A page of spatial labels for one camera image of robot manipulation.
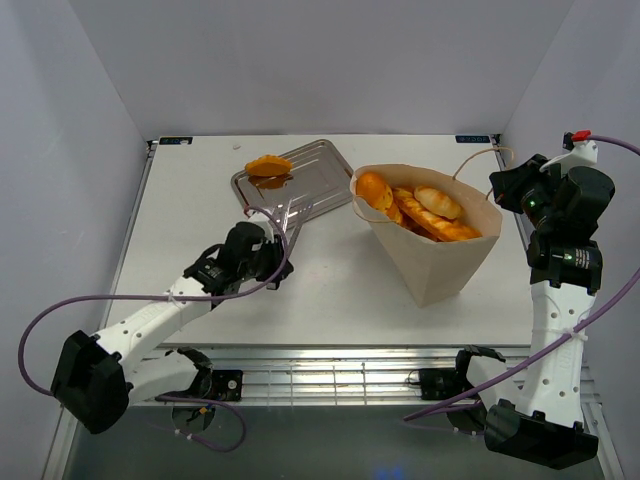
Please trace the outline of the pale shell fake bread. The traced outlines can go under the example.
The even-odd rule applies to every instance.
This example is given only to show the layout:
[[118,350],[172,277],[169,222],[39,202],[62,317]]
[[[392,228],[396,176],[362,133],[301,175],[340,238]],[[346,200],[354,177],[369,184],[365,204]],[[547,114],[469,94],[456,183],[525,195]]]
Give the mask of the pale shell fake bread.
[[440,217],[456,220],[462,213],[462,206],[446,193],[428,186],[417,186],[413,192],[414,198],[431,213]]

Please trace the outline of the twisted fake bread front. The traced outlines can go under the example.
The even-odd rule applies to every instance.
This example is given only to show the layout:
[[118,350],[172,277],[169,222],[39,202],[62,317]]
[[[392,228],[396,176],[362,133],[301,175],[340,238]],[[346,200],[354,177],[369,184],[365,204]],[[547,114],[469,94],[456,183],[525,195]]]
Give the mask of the twisted fake bread front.
[[458,220],[449,220],[430,212],[407,189],[393,188],[392,192],[399,209],[439,241],[466,241],[482,236],[478,230]]

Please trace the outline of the cream paper bag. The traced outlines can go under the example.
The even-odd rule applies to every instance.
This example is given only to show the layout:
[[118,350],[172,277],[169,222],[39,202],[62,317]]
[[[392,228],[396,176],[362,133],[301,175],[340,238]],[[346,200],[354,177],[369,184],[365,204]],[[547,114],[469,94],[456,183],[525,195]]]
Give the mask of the cream paper bag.
[[[459,222],[478,230],[482,236],[466,241],[443,242],[403,214],[398,225],[356,196],[356,181],[366,172],[381,175],[393,188],[413,194],[417,186],[438,189],[463,208]],[[425,307],[460,292],[489,256],[501,235],[503,217],[489,195],[452,174],[405,164],[366,165],[353,173],[350,191],[355,214],[368,223],[399,270],[419,307]]]

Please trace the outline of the small striped fake bread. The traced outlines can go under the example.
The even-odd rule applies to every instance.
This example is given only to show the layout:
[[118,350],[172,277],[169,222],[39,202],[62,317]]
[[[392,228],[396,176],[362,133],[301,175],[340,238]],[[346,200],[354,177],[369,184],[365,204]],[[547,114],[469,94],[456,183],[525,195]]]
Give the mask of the small striped fake bread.
[[288,174],[293,164],[286,158],[276,155],[264,155],[245,165],[245,172],[250,176],[276,177]]

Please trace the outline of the long fake baguette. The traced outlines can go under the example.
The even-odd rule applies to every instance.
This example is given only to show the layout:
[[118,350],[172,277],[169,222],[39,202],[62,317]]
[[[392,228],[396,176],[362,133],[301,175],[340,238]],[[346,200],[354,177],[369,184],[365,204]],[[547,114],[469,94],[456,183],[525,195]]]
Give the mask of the long fake baguette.
[[356,181],[356,196],[385,214],[390,221],[398,225],[403,223],[403,214],[395,203],[392,189],[381,175],[375,172],[361,174]]

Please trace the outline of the silver metal tongs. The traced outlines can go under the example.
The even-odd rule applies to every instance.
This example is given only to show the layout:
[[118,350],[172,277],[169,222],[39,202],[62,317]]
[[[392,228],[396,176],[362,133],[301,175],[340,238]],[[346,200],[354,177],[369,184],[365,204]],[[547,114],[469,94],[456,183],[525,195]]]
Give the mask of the silver metal tongs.
[[274,208],[273,215],[279,221],[284,233],[275,233],[274,241],[268,244],[269,266],[266,278],[270,278],[275,272],[278,272],[278,275],[267,283],[268,290],[278,290],[281,283],[294,272],[290,256],[313,208],[312,200],[304,200],[297,207],[290,200],[286,205],[278,205]]

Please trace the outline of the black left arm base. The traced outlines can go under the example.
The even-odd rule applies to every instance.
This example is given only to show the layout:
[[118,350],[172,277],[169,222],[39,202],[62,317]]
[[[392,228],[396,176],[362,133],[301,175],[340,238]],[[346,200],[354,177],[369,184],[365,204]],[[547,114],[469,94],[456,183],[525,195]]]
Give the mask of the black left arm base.
[[237,402],[242,398],[242,370],[201,370],[186,390],[170,391],[163,396]]

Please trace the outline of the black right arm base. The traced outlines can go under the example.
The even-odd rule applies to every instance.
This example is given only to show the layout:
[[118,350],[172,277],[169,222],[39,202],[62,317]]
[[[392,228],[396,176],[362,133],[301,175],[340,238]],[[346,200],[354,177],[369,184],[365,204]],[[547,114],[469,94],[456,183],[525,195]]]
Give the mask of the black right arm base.
[[412,370],[406,383],[419,390],[424,401],[445,400],[470,388],[455,368],[421,368]]

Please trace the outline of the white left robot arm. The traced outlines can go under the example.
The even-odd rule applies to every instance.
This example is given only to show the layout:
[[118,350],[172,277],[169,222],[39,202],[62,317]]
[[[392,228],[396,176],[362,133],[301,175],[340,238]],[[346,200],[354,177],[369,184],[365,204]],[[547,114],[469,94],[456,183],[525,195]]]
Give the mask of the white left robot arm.
[[267,224],[239,222],[222,244],[205,250],[161,300],[89,335],[63,344],[53,396],[92,434],[112,427],[127,408],[164,395],[210,399],[213,366],[191,347],[147,356],[193,320],[235,297],[247,281],[278,288],[293,270],[285,234]]

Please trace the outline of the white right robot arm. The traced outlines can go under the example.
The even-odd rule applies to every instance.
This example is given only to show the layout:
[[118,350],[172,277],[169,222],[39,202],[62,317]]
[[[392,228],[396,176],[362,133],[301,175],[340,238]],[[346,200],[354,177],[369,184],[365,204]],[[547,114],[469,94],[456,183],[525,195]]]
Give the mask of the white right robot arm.
[[583,154],[536,155],[491,174],[495,202],[533,226],[526,250],[533,303],[531,352],[523,386],[504,380],[479,393],[484,439],[494,452],[560,470],[592,459],[580,371],[585,335],[575,332],[601,287],[603,258],[592,236],[615,186]]

